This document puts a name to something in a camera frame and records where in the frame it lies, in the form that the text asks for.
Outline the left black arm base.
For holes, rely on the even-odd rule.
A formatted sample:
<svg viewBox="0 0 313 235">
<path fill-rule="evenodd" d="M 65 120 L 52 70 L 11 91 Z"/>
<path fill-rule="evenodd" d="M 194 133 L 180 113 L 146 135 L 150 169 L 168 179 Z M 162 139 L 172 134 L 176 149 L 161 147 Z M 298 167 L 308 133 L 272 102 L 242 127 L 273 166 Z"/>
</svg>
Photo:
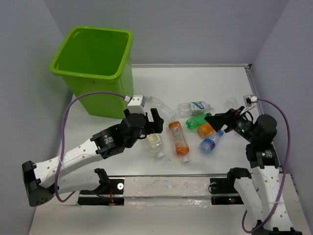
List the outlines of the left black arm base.
<svg viewBox="0 0 313 235">
<path fill-rule="evenodd" d="M 124 205 L 124 177 L 109 177 L 104 169 L 94 170 L 100 184 L 95 189 L 79 192 L 78 205 L 81 206 L 123 206 Z"/>
</svg>

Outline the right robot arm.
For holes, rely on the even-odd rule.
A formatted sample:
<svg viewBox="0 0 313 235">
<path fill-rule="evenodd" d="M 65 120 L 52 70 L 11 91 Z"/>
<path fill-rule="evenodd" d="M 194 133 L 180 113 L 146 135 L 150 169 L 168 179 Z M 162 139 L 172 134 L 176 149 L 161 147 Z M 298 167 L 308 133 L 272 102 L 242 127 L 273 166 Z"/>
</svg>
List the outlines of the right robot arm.
<svg viewBox="0 0 313 235">
<path fill-rule="evenodd" d="M 246 207 L 254 228 L 251 235 L 300 235 L 291 222 L 282 188 L 285 174 L 280 174 L 279 160 L 272 141 L 277 134 L 276 120 L 269 115 L 260 115 L 255 122 L 248 120 L 238 110 L 206 117 L 211 127 L 225 132 L 235 131 L 248 141 L 246 157 L 250 170 L 235 167 L 229 170 L 225 180 L 226 188 L 238 192 Z"/>
</svg>

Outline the tall orange capped bottle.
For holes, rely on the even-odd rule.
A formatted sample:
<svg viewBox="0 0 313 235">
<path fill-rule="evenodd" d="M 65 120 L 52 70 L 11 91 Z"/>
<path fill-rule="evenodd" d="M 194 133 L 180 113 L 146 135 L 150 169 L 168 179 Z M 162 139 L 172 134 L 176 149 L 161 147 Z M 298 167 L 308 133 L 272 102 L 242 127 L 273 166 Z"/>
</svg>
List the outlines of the tall orange capped bottle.
<svg viewBox="0 0 313 235">
<path fill-rule="evenodd" d="M 181 158 L 183 163 L 189 162 L 187 154 L 189 153 L 189 146 L 186 142 L 182 126 L 179 121 L 171 122 L 168 128 L 173 137 L 175 152 Z"/>
</svg>

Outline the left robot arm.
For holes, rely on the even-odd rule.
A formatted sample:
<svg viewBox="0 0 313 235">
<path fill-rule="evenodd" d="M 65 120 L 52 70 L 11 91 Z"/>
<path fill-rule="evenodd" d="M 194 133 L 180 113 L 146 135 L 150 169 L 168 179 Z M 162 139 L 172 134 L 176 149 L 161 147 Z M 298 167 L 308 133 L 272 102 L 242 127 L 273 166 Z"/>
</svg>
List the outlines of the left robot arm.
<svg viewBox="0 0 313 235">
<path fill-rule="evenodd" d="M 126 117 L 119 124 L 113 125 L 87 139 L 78 147 L 64 152 L 50 160 L 22 164 L 24 186 L 31 207 L 47 203 L 62 193 L 88 190 L 96 195 L 105 193 L 111 183 L 106 171 L 96 168 L 90 172 L 74 174 L 74 171 L 121 154 L 150 134 L 163 131 L 164 120 L 156 108 L 151 109 L 153 120 L 147 113 L 131 114 L 124 111 Z"/>
</svg>

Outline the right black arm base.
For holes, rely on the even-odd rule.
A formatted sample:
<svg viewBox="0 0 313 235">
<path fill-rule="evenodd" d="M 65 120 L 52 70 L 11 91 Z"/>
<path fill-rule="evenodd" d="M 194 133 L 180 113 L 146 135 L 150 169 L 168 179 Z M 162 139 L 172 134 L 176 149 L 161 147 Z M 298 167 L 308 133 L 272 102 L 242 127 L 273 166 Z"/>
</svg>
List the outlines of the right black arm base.
<svg viewBox="0 0 313 235">
<path fill-rule="evenodd" d="M 252 176 L 248 169 L 231 168 L 226 177 L 210 178 L 208 191 L 211 193 L 212 205 L 243 205 L 243 201 L 234 187 L 236 179 L 249 178 Z"/>
</svg>

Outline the clear bottle white cap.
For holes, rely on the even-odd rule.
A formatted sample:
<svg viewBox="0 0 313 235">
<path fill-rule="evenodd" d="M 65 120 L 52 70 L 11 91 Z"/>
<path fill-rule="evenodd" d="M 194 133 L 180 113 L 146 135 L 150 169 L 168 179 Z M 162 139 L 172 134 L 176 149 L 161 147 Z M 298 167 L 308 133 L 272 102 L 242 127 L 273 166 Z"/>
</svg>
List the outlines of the clear bottle white cap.
<svg viewBox="0 0 313 235">
<path fill-rule="evenodd" d="M 150 157 L 161 159 L 165 156 L 164 144 L 160 134 L 150 134 L 145 139 L 146 152 Z"/>
</svg>

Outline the clear crushed bottle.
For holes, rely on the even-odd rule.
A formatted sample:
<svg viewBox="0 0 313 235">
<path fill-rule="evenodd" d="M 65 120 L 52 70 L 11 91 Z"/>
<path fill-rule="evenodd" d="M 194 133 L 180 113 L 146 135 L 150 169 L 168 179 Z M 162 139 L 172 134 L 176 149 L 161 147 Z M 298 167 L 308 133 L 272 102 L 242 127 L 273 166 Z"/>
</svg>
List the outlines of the clear crushed bottle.
<svg viewBox="0 0 313 235">
<path fill-rule="evenodd" d="M 148 109 L 156 108 L 158 114 L 162 119 L 164 119 L 164 122 L 166 123 L 171 123 L 177 120 L 175 112 L 163 101 L 156 97 L 153 96 L 147 97 L 146 106 L 148 107 Z"/>
</svg>

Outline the clear bottle blue cap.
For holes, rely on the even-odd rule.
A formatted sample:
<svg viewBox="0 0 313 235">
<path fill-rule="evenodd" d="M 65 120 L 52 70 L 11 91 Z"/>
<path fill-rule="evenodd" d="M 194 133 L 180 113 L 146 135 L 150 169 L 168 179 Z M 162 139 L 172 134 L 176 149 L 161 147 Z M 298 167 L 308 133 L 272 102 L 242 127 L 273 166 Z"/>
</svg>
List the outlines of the clear bottle blue cap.
<svg viewBox="0 0 313 235">
<path fill-rule="evenodd" d="M 238 104 L 237 99 L 235 97 L 228 98 L 225 101 L 225 107 L 227 110 L 229 110 L 229 109 L 237 110 L 239 108 L 239 104 Z"/>
</svg>

